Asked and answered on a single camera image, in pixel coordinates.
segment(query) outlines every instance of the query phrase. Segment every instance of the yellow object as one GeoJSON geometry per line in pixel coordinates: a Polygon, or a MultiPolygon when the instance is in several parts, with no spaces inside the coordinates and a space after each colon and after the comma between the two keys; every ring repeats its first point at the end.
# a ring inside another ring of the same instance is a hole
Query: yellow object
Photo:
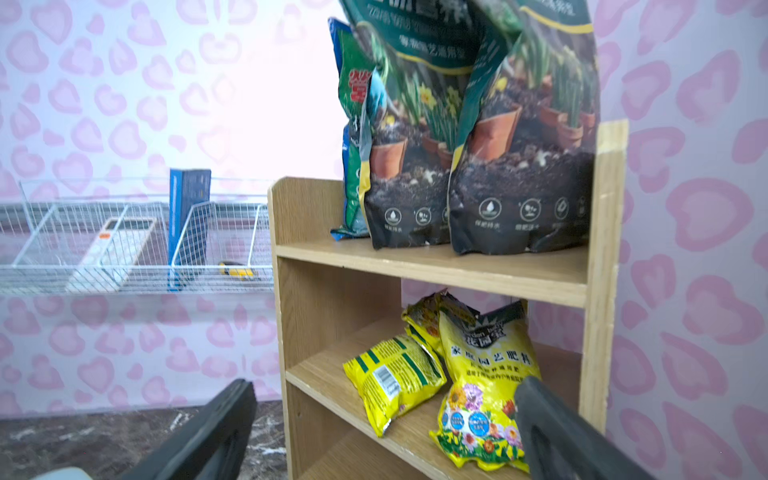
{"type": "Polygon", "coordinates": [[[486,471],[509,464],[528,472],[515,390],[526,376],[541,373],[522,305],[480,316],[443,297],[439,331],[453,386],[429,436],[459,468],[476,461],[486,471]]]}
{"type": "Polygon", "coordinates": [[[222,275],[239,277],[241,280],[252,280],[255,277],[253,275],[253,270],[250,268],[247,268],[242,263],[223,261],[223,262],[219,262],[219,266],[226,267],[219,270],[219,273],[221,273],[222,275]],[[233,266],[240,266],[243,268],[233,268],[233,266]]]}
{"type": "Polygon", "coordinates": [[[419,98],[429,110],[432,110],[437,105],[437,100],[435,100],[434,95],[432,95],[432,89],[424,84],[419,87],[419,98]]]}
{"type": "Polygon", "coordinates": [[[445,373],[429,347],[406,335],[385,340],[344,364],[381,437],[389,423],[431,399],[445,385],[445,373]]]}
{"type": "Polygon", "coordinates": [[[493,84],[493,92],[491,93],[491,96],[496,94],[496,92],[502,92],[507,88],[507,78],[501,77],[499,78],[496,83],[493,84]]]}
{"type": "Polygon", "coordinates": [[[441,357],[445,357],[445,352],[440,341],[440,301],[446,297],[451,298],[450,304],[461,304],[453,295],[448,293],[448,290],[441,290],[432,295],[425,296],[413,305],[408,305],[402,311],[402,319],[408,323],[406,333],[417,342],[427,345],[441,357]]]}

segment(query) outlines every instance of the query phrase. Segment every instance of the shelf board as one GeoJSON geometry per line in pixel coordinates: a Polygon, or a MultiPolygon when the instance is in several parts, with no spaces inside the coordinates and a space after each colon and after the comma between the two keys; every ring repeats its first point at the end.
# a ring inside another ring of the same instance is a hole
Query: shelf board
{"type": "Polygon", "coordinates": [[[339,440],[300,480],[419,480],[426,478],[392,453],[382,450],[361,432],[352,430],[339,440]]]}
{"type": "MultiPolygon", "coordinates": [[[[383,438],[376,437],[366,418],[362,400],[342,365],[378,342],[402,333],[403,326],[404,323],[395,318],[372,323],[288,369],[286,381],[433,480],[529,480],[528,475],[514,468],[483,472],[474,463],[456,468],[432,442],[427,432],[437,428],[437,413],[448,386],[428,402],[394,420],[383,438]]],[[[545,384],[571,408],[578,409],[581,355],[538,344],[535,348],[545,384]]]]}
{"type": "Polygon", "coordinates": [[[551,253],[457,255],[450,245],[374,250],[371,240],[326,239],[275,247],[276,255],[412,280],[584,307],[586,247],[551,253]]]}

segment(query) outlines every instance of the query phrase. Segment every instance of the pink heart pattern wallpaper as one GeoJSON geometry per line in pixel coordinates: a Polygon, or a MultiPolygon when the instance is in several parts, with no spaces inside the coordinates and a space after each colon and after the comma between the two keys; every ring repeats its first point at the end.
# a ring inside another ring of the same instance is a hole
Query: pink heart pattern wallpaper
{"type": "MultiPolygon", "coordinates": [[[[0,0],[0,202],[19,180],[33,200],[146,198],[167,180],[130,180],[169,167],[340,177],[330,15],[330,0],[0,0]]],[[[0,254],[24,241],[0,235],[0,254]]],[[[276,337],[265,293],[0,298],[0,417],[199,405],[237,377],[279,399],[276,337]]]]}
{"type": "MultiPolygon", "coordinates": [[[[768,478],[768,3],[590,7],[603,119],[631,120],[607,437],[658,478],[768,478]]],[[[109,197],[181,166],[340,178],[331,15],[0,0],[0,200],[18,180],[38,200],[109,197]]],[[[438,288],[404,281],[404,302],[438,288]]],[[[3,416],[202,403],[237,376],[280,397],[271,295],[13,297],[0,323],[3,416]]],[[[531,304],[537,341],[578,351],[583,323],[531,304]]]]}

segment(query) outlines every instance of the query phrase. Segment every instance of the plastic bag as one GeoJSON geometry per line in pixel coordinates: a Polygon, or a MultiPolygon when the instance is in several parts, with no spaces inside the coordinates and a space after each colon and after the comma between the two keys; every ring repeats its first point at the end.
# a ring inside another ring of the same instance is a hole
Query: plastic bag
{"type": "Polygon", "coordinates": [[[445,385],[445,373],[429,347],[406,335],[385,340],[344,364],[381,437],[389,423],[431,399],[445,385]]]}
{"type": "Polygon", "coordinates": [[[331,230],[337,240],[368,236],[366,219],[360,208],[360,125],[374,64],[357,44],[344,22],[330,18],[328,26],[339,70],[339,101],[349,123],[344,127],[342,162],[344,166],[344,224],[331,230]]]}
{"type": "Polygon", "coordinates": [[[341,0],[376,62],[361,203],[373,247],[448,243],[449,168],[478,47],[464,0],[341,0]]]}
{"type": "Polygon", "coordinates": [[[528,472],[515,390],[526,376],[540,379],[541,373],[523,307],[516,302],[478,316],[451,303],[442,304],[440,336],[453,386],[429,436],[459,468],[476,461],[486,471],[509,464],[528,472]]]}
{"type": "MultiPolygon", "coordinates": [[[[406,333],[413,337],[417,342],[427,345],[435,353],[440,355],[441,358],[444,358],[445,352],[442,349],[439,329],[440,305],[442,298],[451,299],[448,308],[451,308],[451,305],[461,304],[453,295],[448,293],[447,289],[441,290],[432,295],[425,296],[412,305],[408,305],[406,309],[402,311],[402,319],[408,323],[406,333]]],[[[463,306],[470,309],[473,315],[479,313],[469,306],[463,306]]]]}
{"type": "Polygon", "coordinates": [[[449,187],[456,252],[545,252],[589,232],[600,87],[585,0],[472,0],[484,31],[449,187]]]}

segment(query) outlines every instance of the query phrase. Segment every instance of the marble floor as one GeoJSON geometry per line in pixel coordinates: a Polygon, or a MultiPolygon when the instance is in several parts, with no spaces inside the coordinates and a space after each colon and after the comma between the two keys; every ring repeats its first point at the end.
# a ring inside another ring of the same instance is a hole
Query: marble floor
{"type": "MultiPolygon", "coordinates": [[[[197,408],[99,413],[0,421],[0,477],[29,480],[74,466],[94,480],[113,480],[136,465],[197,408]]],[[[283,407],[258,405],[238,480],[284,480],[283,407]]]]}

